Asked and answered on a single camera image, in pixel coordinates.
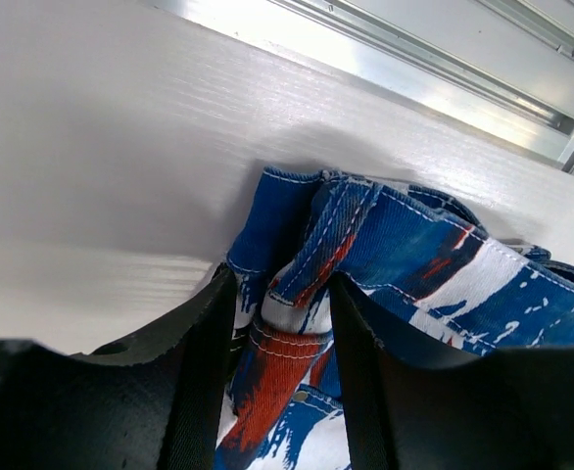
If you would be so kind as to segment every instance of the garment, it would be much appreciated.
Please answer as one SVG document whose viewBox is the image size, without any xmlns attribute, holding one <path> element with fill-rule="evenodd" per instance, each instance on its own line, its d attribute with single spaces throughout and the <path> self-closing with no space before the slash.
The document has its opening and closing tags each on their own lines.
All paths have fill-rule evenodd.
<svg viewBox="0 0 574 470">
<path fill-rule="evenodd" d="M 491 238 L 456 199 L 410 183 L 266 168 L 226 262 L 239 363 L 215 468 L 350 468 L 325 282 L 455 348 L 574 345 L 574 267 Z M 367 317 L 386 346 L 388 316 Z"/>
</svg>

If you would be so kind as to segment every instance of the denim shorts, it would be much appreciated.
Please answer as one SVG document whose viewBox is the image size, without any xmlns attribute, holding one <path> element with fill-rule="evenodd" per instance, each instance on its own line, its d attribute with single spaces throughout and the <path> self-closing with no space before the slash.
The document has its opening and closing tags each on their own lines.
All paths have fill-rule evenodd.
<svg viewBox="0 0 574 470">
<path fill-rule="evenodd" d="M 491 238 L 455 198 L 411 183 L 266 168 L 226 261 L 240 356 L 216 469 L 350 468 L 324 287 L 335 272 L 389 315 L 471 353 L 574 346 L 574 266 Z M 365 319 L 382 348 L 389 318 Z"/>
</svg>

